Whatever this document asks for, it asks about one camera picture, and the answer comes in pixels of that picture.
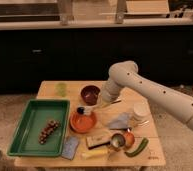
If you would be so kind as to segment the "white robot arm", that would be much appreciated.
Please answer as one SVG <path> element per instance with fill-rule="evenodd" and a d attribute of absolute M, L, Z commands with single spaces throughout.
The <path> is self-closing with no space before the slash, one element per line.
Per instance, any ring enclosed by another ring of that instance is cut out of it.
<path fill-rule="evenodd" d="M 140 76 L 134 61 L 115 63 L 109 68 L 108 74 L 109 78 L 98 96 L 99 106 L 111 104 L 127 87 L 157 103 L 193 131 L 193 97 Z"/>

